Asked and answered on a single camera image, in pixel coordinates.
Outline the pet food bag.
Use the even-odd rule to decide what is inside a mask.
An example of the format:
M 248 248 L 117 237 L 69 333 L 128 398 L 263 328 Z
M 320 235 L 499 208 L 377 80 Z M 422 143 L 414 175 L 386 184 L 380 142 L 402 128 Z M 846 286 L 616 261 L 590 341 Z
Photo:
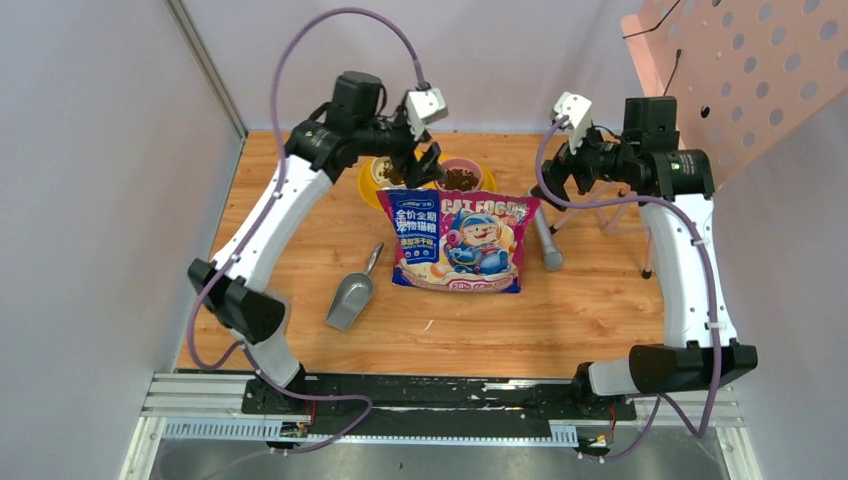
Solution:
M 462 293 L 522 290 L 524 238 L 540 200 L 489 191 L 383 189 L 396 234 L 392 283 Z

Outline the metal scoop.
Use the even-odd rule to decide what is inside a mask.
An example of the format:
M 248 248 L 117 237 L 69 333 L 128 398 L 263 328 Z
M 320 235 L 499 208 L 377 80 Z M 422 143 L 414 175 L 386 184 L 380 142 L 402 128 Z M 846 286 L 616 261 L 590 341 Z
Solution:
M 384 245 L 384 242 L 379 242 L 374 247 L 363 271 L 352 272 L 342 279 L 325 318 L 329 326 L 346 331 L 365 309 L 374 292 L 371 274 Z

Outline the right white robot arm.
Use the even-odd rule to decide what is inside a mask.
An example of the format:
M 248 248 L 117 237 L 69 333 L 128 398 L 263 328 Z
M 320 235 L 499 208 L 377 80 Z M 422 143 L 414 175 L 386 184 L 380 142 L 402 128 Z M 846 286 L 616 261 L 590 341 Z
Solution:
M 739 340 L 721 289 L 710 160 L 682 147 L 671 96 L 627 99 L 622 131 L 612 140 L 593 122 L 591 107 L 570 92 L 554 103 L 551 128 L 569 137 L 553 157 L 537 155 L 532 193 L 564 211 L 574 207 L 568 181 L 580 194 L 599 181 L 629 187 L 627 201 L 637 205 L 652 240 L 664 332 L 660 343 L 634 346 L 623 358 L 580 365 L 572 406 L 592 418 L 611 397 L 689 391 L 705 392 L 712 406 L 722 386 L 756 368 L 758 354 Z

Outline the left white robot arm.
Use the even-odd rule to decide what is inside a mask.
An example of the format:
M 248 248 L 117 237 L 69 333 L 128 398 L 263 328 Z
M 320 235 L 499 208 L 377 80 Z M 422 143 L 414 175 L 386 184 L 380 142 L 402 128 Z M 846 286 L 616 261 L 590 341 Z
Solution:
M 268 400 L 283 413 L 298 411 L 306 386 L 301 363 L 285 339 L 290 306 L 267 294 L 273 269 L 309 211 L 362 157 L 389 157 L 405 186 L 444 176 L 441 149 L 428 127 L 447 116 L 442 92 L 427 82 L 405 93 L 386 116 L 380 78 L 340 74 L 330 101 L 290 132 L 267 187 L 229 242 L 212 259 L 195 259 L 188 277 L 195 311 L 206 308 L 245 348 L 265 377 Z

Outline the kibble in pink bowl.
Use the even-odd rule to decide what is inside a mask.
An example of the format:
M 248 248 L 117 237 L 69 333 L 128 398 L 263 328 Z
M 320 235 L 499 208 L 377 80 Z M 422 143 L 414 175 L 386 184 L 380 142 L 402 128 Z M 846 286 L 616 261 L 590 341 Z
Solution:
M 467 168 L 450 168 L 445 170 L 445 176 L 437 182 L 440 189 L 444 191 L 471 192 L 480 186 L 481 178 L 472 170 Z

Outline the pink bowl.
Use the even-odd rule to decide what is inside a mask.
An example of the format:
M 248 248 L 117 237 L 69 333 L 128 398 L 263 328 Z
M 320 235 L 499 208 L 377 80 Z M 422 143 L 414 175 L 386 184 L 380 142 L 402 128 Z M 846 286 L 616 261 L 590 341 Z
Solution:
M 439 190 L 472 192 L 482 188 L 483 169 L 475 161 L 463 157 L 451 157 L 444 159 L 440 166 L 444 176 L 435 181 L 435 186 Z

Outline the kibble in cream bowl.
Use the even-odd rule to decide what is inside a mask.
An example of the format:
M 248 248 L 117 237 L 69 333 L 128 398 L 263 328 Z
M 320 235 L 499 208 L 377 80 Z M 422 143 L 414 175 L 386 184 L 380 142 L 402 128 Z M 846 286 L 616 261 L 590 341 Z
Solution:
M 381 181 L 389 186 L 402 186 L 405 184 L 403 175 L 396 170 L 391 158 L 383 161 L 378 170 Z

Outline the cream bowl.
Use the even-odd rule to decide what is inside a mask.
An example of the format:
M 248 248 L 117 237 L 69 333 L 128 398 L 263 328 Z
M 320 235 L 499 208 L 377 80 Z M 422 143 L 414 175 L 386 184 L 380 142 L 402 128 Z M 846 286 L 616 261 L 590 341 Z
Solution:
M 377 157 L 372 161 L 371 177 L 380 188 L 403 187 L 405 180 L 396 170 L 393 159 L 389 156 Z

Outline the yellow double bowl feeder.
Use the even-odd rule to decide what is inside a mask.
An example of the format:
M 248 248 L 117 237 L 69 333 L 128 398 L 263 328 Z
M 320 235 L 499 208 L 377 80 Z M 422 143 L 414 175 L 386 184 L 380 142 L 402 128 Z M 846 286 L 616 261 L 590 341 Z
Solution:
M 370 174 L 372 161 L 375 158 L 377 158 L 377 157 L 372 157 L 372 158 L 367 159 L 363 163 L 363 165 L 361 166 L 360 171 L 359 171 L 358 176 L 357 176 L 357 189 L 358 189 L 358 192 L 359 192 L 361 199 L 368 206 L 370 206 L 370 207 L 372 207 L 376 210 L 380 210 L 381 205 L 380 205 L 380 202 L 378 201 L 376 192 L 380 189 L 383 189 L 383 188 L 380 188 L 376 185 L 376 183 L 373 181 L 371 174 Z M 496 192 L 498 187 L 497 187 L 497 182 L 496 182 L 496 179 L 495 179 L 492 171 L 482 164 L 479 164 L 479 165 L 482 167 L 483 175 L 484 175 L 483 185 L 482 185 L 481 189 L 486 190 L 486 191 Z

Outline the silver microphone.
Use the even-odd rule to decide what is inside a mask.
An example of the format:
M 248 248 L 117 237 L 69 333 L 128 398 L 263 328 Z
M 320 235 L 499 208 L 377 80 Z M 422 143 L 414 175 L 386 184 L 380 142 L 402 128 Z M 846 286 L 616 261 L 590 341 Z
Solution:
M 548 271 L 558 271 L 564 266 L 564 257 L 556 245 L 553 234 L 550 230 L 550 225 L 544 212 L 544 208 L 540 205 L 533 216 L 533 227 L 536 231 L 539 245 L 541 248 L 541 259 L 543 265 Z

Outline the pink perforated stand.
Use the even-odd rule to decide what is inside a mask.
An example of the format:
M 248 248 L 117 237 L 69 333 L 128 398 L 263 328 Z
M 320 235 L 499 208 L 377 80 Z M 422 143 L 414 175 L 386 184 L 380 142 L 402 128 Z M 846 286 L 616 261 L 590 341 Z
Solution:
M 722 188 L 847 91 L 845 0 L 643 1 L 620 27 L 642 91 L 677 100 Z

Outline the clear plastic bag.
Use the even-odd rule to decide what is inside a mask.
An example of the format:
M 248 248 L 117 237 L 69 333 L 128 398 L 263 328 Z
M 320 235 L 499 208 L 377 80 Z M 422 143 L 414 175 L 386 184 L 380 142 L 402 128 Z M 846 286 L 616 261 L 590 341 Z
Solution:
M 292 305 L 291 301 L 288 298 L 277 296 L 274 298 L 275 302 L 278 304 L 278 322 L 277 327 L 272 333 L 273 337 L 285 336 L 285 331 L 289 323 L 289 319 L 292 313 Z

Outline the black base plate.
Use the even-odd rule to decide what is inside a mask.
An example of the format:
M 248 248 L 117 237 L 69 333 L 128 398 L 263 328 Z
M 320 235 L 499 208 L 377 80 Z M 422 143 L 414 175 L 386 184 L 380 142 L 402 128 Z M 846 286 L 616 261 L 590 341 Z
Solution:
M 312 373 L 290 388 L 294 397 L 253 378 L 241 411 L 303 416 L 311 432 L 335 434 L 364 411 L 367 396 L 372 410 L 353 434 L 443 438 L 543 439 L 555 424 L 604 427 L 637 416 L 623 398 L 594 398 L 568 380 Z

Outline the aluminium rail frame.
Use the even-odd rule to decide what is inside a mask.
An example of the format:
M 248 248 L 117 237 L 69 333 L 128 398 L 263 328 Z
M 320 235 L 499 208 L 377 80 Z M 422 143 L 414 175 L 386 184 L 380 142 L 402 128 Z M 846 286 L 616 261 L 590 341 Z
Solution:
M 147 479 L 164 440 L 557 448 L 568 459 L 603 456 L 639 439 L 668 452 L 697 420 L 700 393 L 655 407 L 649 398 L 579 399 L 566 380 L 420 375 L 309 375 L 304 400 L 250 372 L 154 376 L 120 475 Z

